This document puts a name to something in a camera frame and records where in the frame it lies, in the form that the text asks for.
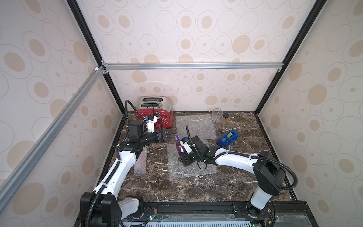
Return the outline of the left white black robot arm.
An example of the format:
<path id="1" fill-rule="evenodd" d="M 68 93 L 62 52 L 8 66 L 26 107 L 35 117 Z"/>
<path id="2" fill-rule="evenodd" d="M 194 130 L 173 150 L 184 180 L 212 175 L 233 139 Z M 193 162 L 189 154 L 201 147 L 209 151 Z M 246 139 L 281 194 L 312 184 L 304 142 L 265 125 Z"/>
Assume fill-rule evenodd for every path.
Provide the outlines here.
<path id="1" fill-rule="evenodd" d="M 116 148 L 116 160 L 101 182 L 90 193 L 80 199 L 80 226 L 82 227 L 120 227 L 128 216 L 139 219 L 147 213 L 142 198 L 129 197 L 118 200 L 119 191 L 130 169 L 145 153 L 144 148 L 152 143 L 165 142 L 168 133 L 163 128 L 160 110 L 152 109 L 143 117 L 135 109 L 137 121 L 129 121 L 124 116 L 126 135 Z"/>

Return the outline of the purple drink bottle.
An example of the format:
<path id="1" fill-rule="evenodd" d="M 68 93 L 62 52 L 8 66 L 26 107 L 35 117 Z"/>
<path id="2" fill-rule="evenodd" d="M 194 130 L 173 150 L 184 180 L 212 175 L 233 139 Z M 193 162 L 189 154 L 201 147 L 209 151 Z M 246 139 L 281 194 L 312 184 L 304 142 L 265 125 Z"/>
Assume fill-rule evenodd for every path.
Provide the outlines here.
<path id="1" fill-rule="evenodd" d="M 179 154 L 179 158 L 182 157 L 182 155 L 184 154 L 184 147 L 183 145 L 181 144 L 181 139 L 178 135 L 175 135 L 175 141 L 176 141 L 176 149 L 177 149 L 177 152 Z"/>

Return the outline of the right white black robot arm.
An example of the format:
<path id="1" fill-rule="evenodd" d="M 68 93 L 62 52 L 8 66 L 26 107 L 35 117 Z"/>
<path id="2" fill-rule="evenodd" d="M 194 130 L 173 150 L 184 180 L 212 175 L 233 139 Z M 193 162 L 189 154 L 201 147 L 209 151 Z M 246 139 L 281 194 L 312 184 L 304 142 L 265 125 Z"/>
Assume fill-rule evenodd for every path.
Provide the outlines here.
<path id="1" fill-rule="evenodd" d="M 187 136 L 184 138 L 175 136 L 178 160 L 184 166 L 194 162 L 206 166 L 231 166 L 255 175 L 258 186 L 246 205 L 246 212 L 252 218 L 256 218 L 281 191 L 292 190 L 298 184 L 295 172 L 277 161 L 268 151 L 245 154 L 220 146 L 208 147 L 198 136 L 191 137 L 188 126 L 186 131 Z"/>

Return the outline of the blue tape dispenser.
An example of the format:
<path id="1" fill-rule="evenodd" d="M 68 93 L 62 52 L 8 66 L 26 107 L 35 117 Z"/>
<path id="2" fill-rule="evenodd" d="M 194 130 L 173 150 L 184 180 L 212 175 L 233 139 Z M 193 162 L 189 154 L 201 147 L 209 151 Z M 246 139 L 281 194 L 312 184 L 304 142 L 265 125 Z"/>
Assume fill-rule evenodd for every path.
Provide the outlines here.
<path id="1" fill-rule="evenodd" d="M 216 142 L 216 144 L 219 147 L 224 148 L 224 147 L 227 147 L 228 145 L 236 142 L 238 137 L 239 137 L 239 134 L 235 130 L 231 130 L 226 135 L 219 138 L 218 141 Z"/>

